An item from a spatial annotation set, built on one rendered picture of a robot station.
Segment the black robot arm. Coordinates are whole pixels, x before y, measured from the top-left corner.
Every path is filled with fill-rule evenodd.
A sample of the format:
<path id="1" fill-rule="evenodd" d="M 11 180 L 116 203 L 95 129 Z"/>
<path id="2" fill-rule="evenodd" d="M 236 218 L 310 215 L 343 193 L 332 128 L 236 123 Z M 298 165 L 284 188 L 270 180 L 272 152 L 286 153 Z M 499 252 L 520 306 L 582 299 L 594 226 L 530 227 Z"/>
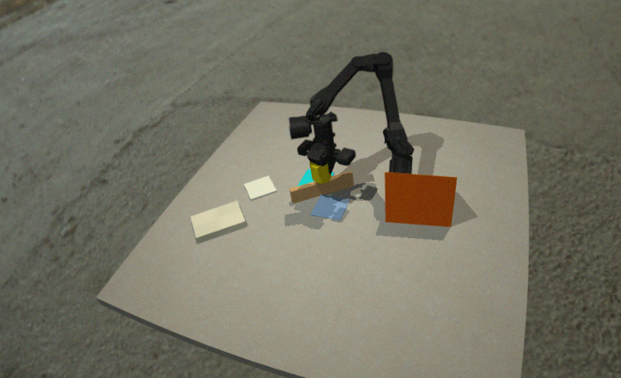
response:
<path id="1" fill-rule="evenodd" d="M 342 90 L 359 70 L 375 72 L 382 89 L 387 128 L 384 129 L 384 144 L 391 150 L 389 172 L 412 174 L 414 148 L 408 143 L 404 128 L 399 120 L 396 94 L 393 87 L 393 58 L 389 53 L 355 56 L 341 73 L 324 89 L 310 99 L 306 115 L 289 117 L 291 139 L 309 136 L 330 137 L 333 134 L 332 122 L 338 121 L 336 114 L 327 113 L 335 96 Z M 319 115 L 319 116 L 318 116 Z M 317 117 L 318 116 L 318 117 Z M 314 142 L 307 153 L 310 162 L 317 165 L 327 163 L 332 154 L 328 142 Z"/>

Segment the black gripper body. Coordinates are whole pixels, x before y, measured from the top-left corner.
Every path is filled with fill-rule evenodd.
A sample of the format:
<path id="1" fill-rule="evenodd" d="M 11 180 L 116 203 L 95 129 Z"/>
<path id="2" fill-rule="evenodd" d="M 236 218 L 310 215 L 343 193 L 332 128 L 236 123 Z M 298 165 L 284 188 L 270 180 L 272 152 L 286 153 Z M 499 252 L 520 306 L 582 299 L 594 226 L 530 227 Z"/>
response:
<path id="1" fill-rule="evenodd" d="M 313 139 L 313 141 L 305 139 L 297 147 L 297 153 L 299 155 L 306 156 L 309 149 L 314 144 L 314 142 L 318 142 L 318 143 L 328 142 L 332 150 L 332 154 L 330 155 L 330 160 L 335 160 L 335 161 L 337 160 L 338 164 L 348 166 L 356 158 L 356 152 L 354 149 L 346 148 L 346 147 L 344 147 L 342 150 L 335 148 L 336 143 L 334 143 L 334 137 L 335 137 L 335 133 L 333 133 L 332 136 L 330 137 L 315 136 L 315 138 L 317 138 L 318 140 L 316 140 L 315 138 Z"/>

